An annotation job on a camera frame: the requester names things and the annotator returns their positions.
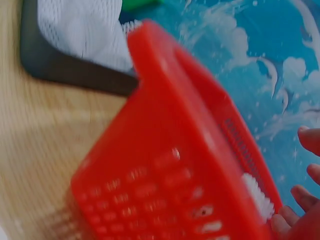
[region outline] red plastic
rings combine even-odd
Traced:
[[[71,181],[98,239],[272,239],[243,172],[276,211],[282,203],[231,98],[155,23],[131,33],[128,46],[139,88]]]

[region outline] hand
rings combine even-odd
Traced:
[[[298,136],[305,149],[320,157],[320,128],[301,127]],[[307,173],[320,185],[320,165],[309,165]],[[320,200],[300,185],[294,186],[291,194],[305,215],[299,217],[289,206],[284,206],[271,219],[273,231],[279,240],[319,240]]]

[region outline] dark gray tray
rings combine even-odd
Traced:
[[[20,60],[33,77],[118,95],[129,95],[137,86],[135,73],[97,65],[54,48],[38,25],[38,0],[22,2]]]

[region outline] wooden surface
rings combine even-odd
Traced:
[[[125,99],[30,77],[20,12],[0,0],[0,225],[8,240],[88,240],[70,179]]]

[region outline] blue fabric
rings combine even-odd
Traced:
[[[131,14],[130,12],[126,12],[126,11],[121,11],[120,12],[120,16],[119,16],[119,22],[121,24],[125,24],[131,21],[135,20],[135,16],[133,14]]]
[[[295,184],[317,195],[306,167],[319,158],[297,138],[320,127],[319,0],[167,0],[137,12],[161,24],[232,96],[285,204]]]

